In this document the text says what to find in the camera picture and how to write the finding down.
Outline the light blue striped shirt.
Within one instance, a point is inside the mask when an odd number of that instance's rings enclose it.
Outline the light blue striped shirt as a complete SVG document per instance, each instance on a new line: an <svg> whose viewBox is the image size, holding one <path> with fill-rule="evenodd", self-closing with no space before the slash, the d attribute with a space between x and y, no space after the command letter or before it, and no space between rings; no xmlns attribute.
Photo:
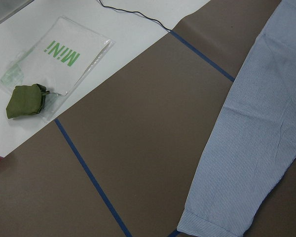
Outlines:
<svg viewBox="0 0 296 237"><path fill-rule="evenodd" d="M177 230L241 237L295 158L296 0L283 0L226 97Z"/></svg>

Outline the clear plastic MiNi bag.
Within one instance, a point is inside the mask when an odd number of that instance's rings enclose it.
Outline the clear plastic MiNi bag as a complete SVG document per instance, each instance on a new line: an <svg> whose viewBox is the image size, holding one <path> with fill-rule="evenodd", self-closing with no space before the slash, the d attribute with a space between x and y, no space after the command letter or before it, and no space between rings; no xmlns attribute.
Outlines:
<svg viewBox="0 0 296 237"><path fill-rule="evenodd" d="M15 86L45 86L50 94L38 115L49 120L113 44L108 37L59 17L36 44L7 67L0 84L11 96Z"/></svg>

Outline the folded green cloth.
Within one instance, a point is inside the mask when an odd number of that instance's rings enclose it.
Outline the folded green cloth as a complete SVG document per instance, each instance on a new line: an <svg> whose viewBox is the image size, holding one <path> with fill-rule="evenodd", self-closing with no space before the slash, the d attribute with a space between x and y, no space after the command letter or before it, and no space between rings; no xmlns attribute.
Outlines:
<svg viewBox="0 0 296 237"><path fill-rule="evenodd" d="M37 115L44 107L50 91L40 84L15 86L6 107L8 119Z"/></svg>

